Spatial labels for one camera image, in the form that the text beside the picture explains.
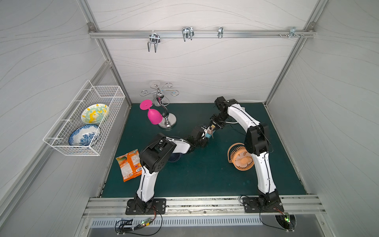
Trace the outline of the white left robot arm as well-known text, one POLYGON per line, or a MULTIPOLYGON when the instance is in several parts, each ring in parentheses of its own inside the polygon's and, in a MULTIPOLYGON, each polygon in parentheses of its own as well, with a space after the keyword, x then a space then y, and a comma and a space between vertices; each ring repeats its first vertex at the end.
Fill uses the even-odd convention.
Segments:
POLYGON ((149 215, 154 212, 166 213, 165 198, 155 197, 155 184, 158 174, 168 163, 170 157, 194 151, 208 142, 205 126, 196 126, 186 138, 172 138, 158 133, 140 154, 142 175, 139 188, 133 199, 127 201, 126 215, 149 215))

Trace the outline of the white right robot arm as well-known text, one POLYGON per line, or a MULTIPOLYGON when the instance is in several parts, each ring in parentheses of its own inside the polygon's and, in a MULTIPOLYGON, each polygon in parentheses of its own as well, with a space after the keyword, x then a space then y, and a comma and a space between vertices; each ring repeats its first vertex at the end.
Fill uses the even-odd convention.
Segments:
POLYGON ((215 105, 220 112, 211 117, 205 137, 210 138, 217 129, 222 129, 228 117, 235 119, 246 132, 244 147, 254 161, 258 179, 258 208, 262 212, 283 212, 284 208, 269 165, 267 124, 251 117, 234 99, 226 100, 221 96, 215 100, 215 105))

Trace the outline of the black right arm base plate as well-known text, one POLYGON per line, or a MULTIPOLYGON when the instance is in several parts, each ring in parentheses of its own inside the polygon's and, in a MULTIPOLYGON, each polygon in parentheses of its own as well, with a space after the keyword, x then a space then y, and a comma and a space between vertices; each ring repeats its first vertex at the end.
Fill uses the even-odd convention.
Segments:
POLYGON ((242 205, 245 213, 276 213, 284 212, 284 206, 279 196, 273 198, 242 197, 242 205))

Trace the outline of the light blue power strip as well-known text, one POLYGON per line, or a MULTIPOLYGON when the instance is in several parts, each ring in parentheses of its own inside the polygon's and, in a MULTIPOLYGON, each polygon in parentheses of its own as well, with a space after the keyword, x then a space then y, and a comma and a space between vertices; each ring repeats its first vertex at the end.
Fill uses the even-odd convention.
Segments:
POLYGON ((210 138, 213 136, 214 131, 211 128, 208 128, 205 132, 205 138, 210 138))

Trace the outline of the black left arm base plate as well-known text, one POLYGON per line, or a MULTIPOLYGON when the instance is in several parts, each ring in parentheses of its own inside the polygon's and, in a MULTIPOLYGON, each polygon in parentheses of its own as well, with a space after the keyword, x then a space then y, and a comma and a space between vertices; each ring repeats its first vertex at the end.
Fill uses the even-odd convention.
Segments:
POLYGON ((139 197, 129 199, 127 201, 126 215, 153 215, 165 214, 166 212, 165 198, 153 198, 147 202, 142 201, 139 197))

